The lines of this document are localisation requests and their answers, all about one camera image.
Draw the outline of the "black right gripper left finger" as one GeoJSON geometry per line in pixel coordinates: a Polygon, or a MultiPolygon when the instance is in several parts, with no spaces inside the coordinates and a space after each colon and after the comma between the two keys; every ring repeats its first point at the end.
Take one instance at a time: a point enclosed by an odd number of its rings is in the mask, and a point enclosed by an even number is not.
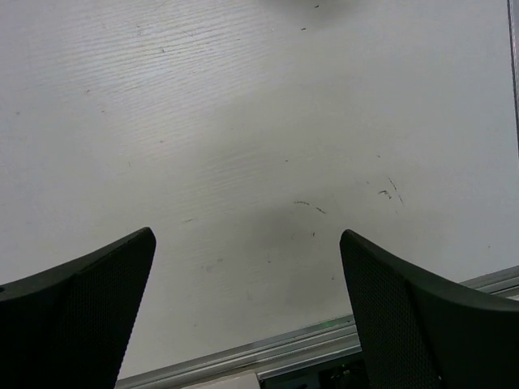
{"type": "Polygon", "coordinates": [[[113,388],[151,271],[149,227],[1,287],[3,388],[113,388]]]}

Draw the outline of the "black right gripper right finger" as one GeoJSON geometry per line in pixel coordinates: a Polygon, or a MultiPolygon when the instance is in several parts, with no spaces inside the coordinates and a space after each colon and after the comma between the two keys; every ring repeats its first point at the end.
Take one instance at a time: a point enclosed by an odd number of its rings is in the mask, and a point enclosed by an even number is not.
{"type": "Polygon", "coordinates": [[[518,303],[468,288],[352,230],[340,252],[373,388],[516,388],[518,303]]]}

